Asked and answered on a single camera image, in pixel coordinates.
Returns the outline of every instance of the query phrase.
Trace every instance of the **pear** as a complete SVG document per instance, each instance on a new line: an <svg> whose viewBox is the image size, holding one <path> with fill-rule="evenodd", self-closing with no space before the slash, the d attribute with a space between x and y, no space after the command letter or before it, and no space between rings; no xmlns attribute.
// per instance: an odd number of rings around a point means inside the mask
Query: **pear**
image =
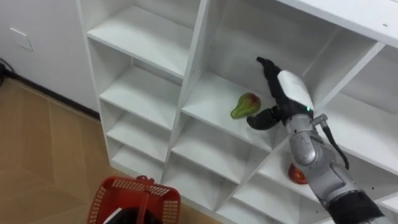
<svg viewBox="0 0 398 224"><path fill-rule="evenodd" d="M260 110L261 100L253 93L245 93L239 97L238 105L231 111L232 119L244 118Z"/></svg>

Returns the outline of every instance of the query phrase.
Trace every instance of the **plastic basket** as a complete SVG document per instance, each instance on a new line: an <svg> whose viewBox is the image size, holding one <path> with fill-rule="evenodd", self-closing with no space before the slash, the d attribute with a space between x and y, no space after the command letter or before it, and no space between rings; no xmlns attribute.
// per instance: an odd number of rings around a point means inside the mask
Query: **plastic basket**
<svg viewBox="0 0 398 224"><path fill-rule="evenodd" d="M103 224L116 209L129 207L139 207L137 224L144 224L146 210L162 220L163 224L177 224L180 216L180 194L171 187L154 182L146 176L136 179L108 177L94 196L87 224Z"/></svg>

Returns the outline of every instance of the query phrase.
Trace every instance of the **wooden floor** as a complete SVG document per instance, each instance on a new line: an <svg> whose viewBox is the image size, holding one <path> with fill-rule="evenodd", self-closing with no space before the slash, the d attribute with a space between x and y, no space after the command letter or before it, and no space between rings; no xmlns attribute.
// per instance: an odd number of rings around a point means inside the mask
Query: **wooden floor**
<svg viewBox="0 0 398 224"><path fill-rule="evenodd" d="M85 223L109 175L99 121L26 86L0 87L0 224ZM180 223L218 223L183 205Z"/></svg>

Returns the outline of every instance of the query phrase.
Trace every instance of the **electrical outlet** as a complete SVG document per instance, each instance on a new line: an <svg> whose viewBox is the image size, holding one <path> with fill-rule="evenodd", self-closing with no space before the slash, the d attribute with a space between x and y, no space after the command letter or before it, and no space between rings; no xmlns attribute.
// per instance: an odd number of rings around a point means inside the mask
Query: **electrical outlet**
<svg viewBox="0 0 398 224"><path fill-rule="evenodd" d="M27 38L26 34L23 32L11 27L10 28L11 33L12 33L12 38L15 40L15 42L20 45L21 47L30 50L31 52L33 51L32 44L30 44L29 39Z"/></svg>

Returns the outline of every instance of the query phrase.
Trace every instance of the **basket handle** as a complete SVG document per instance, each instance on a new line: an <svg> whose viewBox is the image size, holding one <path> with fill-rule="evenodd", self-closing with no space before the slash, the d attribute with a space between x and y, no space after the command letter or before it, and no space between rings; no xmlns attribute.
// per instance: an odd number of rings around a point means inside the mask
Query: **basket handle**
<svg viewBox="0 0 398 224"><path fill-rule="evenodd" d="M149 198L149 194L150 194L149 186L154 184L155 180L153 178L148 179L148 177L145 175L140 175L140 176L136 177L136 179L139 180L139 182L147 185L146 189L144 191L145 196L141 200L141 204L140 204L139 211L138 211L138 217L136 220L137 224L144 224L145 212L147 210L148 198Z"/></svg>
<svg viewBox="0 0 398 224"><path fill-rule="evenodd" d="M140 175L140 176L136 177L136 180L138 180L140 183L147 184L147 185L152 185L155 183L155 180L153 178L148 179L148 177L145 175Z"/></svg>

